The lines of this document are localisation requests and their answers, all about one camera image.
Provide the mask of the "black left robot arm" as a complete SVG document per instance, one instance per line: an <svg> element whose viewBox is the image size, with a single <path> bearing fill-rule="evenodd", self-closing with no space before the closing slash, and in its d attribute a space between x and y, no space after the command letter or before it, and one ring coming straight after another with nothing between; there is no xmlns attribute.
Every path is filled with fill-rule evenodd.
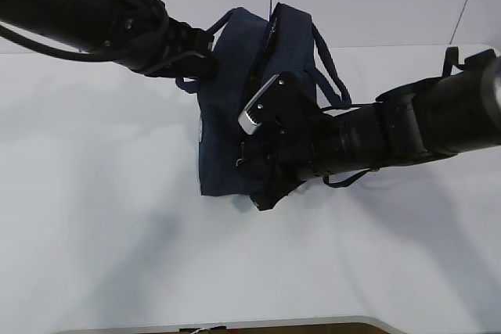
<svg viewBox="0 0 501 334"><path fill-rule="evenodd" d="M162 0L1 0L1 36L31 51L116 63L147 77L213 78L211 33L168 15Z"/></svg>

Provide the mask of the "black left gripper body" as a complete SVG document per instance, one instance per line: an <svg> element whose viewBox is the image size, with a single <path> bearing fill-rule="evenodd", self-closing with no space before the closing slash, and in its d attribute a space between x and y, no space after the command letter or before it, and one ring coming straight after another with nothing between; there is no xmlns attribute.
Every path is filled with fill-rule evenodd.
<svg viewBox="0 0 501 334"><path fill-rule="evenodd" d="M147 77L213 78L219 63L214 36L168 15L162 0L112 0L103 46L123 52L117 62Z"/></svg>

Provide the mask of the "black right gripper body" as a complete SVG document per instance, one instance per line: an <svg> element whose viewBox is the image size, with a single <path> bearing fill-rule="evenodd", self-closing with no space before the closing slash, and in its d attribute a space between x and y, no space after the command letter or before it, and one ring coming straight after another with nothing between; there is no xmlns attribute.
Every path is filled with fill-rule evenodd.
<svg viewBox="0 0 501 334"><path fill-rule="evenodd" d="M319 109L291 131L260 128L248 136L236 165L243 176L261 182L250 194L260 211L271 210L311 179L340 189L376 170L374 109L337 116Z"/></svg>

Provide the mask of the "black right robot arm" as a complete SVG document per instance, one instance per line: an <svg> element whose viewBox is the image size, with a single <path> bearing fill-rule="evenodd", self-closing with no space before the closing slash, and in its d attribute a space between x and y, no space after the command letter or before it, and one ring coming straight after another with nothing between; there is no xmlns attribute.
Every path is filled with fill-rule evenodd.
<svg viewBox="0 0 501 334"><path fill-rule="evenodd" d="M322 108L289 72L271 77L239 117L247 133L236 169L260 185L259 210L313 178L346 188L370 172L444 160L500 144L500 57L445 51L442 75L372 103Z"/></svg>

